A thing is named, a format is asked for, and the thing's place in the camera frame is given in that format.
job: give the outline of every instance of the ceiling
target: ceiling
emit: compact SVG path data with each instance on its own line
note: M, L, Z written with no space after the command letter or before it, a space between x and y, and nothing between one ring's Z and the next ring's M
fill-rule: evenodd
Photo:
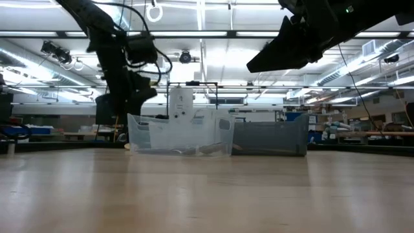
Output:
M288 10L280 10L274 0L231 0L233 9L228 9L228 0L205 0L205 11L201 10L201 16L197 15L197 0L158 0L162 6L163 15L157 22L147 20L150 30L279 30L283 17L291 16ZM127 5L133 5L143 13L145 1L126 1ZM79 31L80 28L71 16L59 6L55 6L54 0L0 0L0 30L71 30ZM120 19L122 9L109 7L105 9L116 20ZM156 17L157 9L151 10L151 16ZM122 14L124 24L131 30L142 30L140 18L130 11ZM395 18L376 25L372 31L411 31L414 23L397 25ZM21 48L20 55L25 57L25 52L44 58L40 48L44 41L52 41L56 45L70 50L71 55L78 58L84 64L80 71L69 70L69 75L81 77L88 83L105 85L96 77L99 68L98 59L94 54L86 53L89 44L87 39L0 39L0 47L4 41L11 42ZM338 47L325 52L318 63L308 64L300 70L263 72L251 74L246 68L250 61L271 39L204 39L205 46L205 80L219 82L223 85L245 85L247 82L255 82L256 85L311 85L320 76L335 70L342 64L342 57ZM368 39L352 39L341 45L345 58L357 56L361 53L362 45L369 42ZM168 56L176 56L182 50L189 50L192 56L201 56L201 43L199 39L157 39L156 46ZM409 61L414 55L411 50L404 50L402 60ZM46 58L53 63L53 69L59 69L59 63L53 58ZM192 63L187 67L179 64L173 69L171 81L181 81L184 72L190 72L190 77L197 77L200 72L200 64ZM384 64L381 69L390 69L397 64ZM378 62L354 71L356 78L370 77L380 70ZM336 85L351 85L349 79L342 78L342 82Z

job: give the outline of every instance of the table surface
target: table surface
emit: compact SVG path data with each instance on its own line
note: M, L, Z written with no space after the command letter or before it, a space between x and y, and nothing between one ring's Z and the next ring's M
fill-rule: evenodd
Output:
M197 159L86 149L0 157L0 232L409 232L414 159Z

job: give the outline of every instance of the plastic container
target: plastic container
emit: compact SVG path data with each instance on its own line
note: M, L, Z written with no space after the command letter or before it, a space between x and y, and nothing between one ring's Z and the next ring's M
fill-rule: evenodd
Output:
M302 114L292 122L236 123L234 155L305 156L309 115Z
M232 154L235 118L199 111L188 122L128 114L132 154L224 157Z

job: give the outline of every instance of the gray plastic bin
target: gray plastic bin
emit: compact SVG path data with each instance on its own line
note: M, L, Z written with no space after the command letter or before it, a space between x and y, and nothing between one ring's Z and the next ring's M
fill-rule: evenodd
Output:
M305 156L309 115L293 122L237 122L233 155Z

